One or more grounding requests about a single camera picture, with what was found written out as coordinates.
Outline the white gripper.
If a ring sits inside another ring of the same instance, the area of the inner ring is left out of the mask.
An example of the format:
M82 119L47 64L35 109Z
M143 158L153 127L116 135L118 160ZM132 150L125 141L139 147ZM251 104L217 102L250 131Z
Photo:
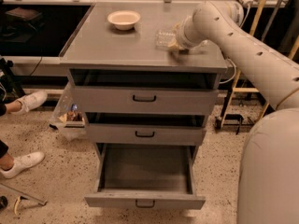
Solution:
M176 38L172 38L167 43L169 50L192 49L203 41L203 37L194 27L192 16L188 16L182 22L176 23L174 31L176 32Z

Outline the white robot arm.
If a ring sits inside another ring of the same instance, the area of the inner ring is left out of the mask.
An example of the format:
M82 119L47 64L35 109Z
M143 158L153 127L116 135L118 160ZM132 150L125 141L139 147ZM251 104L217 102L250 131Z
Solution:
M299 224L299 68L244 32L228 10L199 3L175 26L175 45L221 48L272 109L252 126L239 167L236 224Z

